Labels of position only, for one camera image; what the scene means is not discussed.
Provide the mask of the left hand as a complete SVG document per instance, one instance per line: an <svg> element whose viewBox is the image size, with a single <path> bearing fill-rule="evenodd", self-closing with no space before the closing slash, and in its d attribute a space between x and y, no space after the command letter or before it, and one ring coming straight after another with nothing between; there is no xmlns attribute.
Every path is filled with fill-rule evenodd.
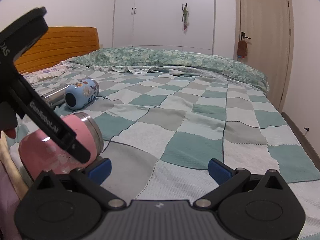
<svg viewBox="0 0 320 240"><path fill-rule="evenodd" d="M10 137L11 139L15 139L16 138L16 130L14 128L12 129L7 129L4 131L4 133Z"/></svg>

